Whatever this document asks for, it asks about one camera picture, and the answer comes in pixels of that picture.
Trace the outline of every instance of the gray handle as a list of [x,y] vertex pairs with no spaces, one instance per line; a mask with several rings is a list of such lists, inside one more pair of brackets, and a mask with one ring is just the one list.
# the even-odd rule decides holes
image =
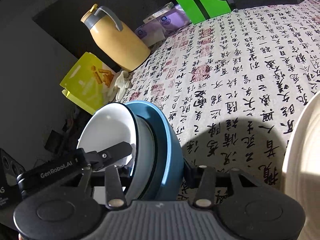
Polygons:
[[97,9],[97,11],[94,13],[94,15],[97,16],[99,10],[105,12],[107,15],[110,16],[110,18],[115,22],[118,31],[122,31],[122,30],[123,30],[122,22],[121,22],[121,21],[119,20],[119,18],[114,14],[113,11],[111,11],[108,7],[100,6],[100,7]]

